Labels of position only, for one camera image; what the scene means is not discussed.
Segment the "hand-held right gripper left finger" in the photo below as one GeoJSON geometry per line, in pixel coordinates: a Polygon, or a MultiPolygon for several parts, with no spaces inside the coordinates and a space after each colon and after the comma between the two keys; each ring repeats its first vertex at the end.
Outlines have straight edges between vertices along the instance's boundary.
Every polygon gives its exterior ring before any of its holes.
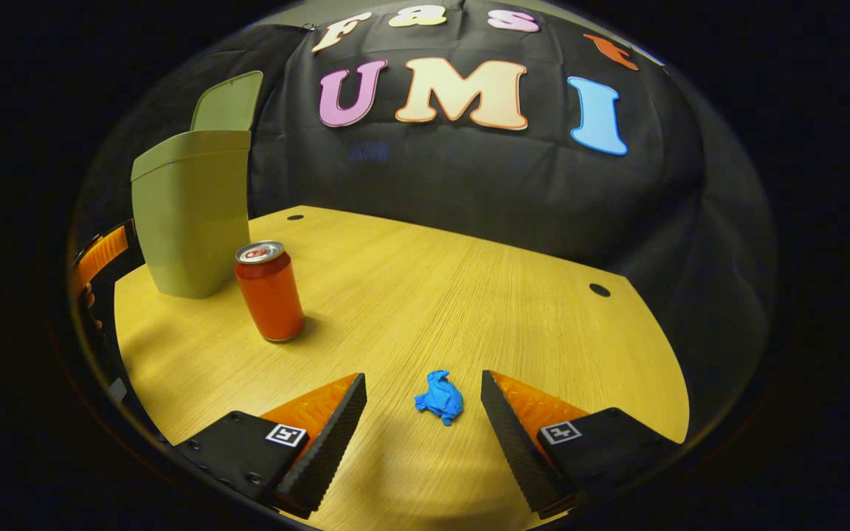
{"type": "Polygon", "coordinates": [[[255,416],[232,411],[176,445],[179,456],[264,507],[318,511],[367,405],[352,373],[255,416]]]}

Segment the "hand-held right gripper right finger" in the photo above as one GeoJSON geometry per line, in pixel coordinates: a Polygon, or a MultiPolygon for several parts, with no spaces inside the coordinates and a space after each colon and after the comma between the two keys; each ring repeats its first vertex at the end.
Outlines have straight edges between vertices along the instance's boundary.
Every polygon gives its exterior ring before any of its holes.
{"type": "Polygon", "coordinates": [[[681,446],[621,408],[589,413],[498,371],[483,371],[481,401],[526,503],[540,518],[610,500],[681,446]]]}

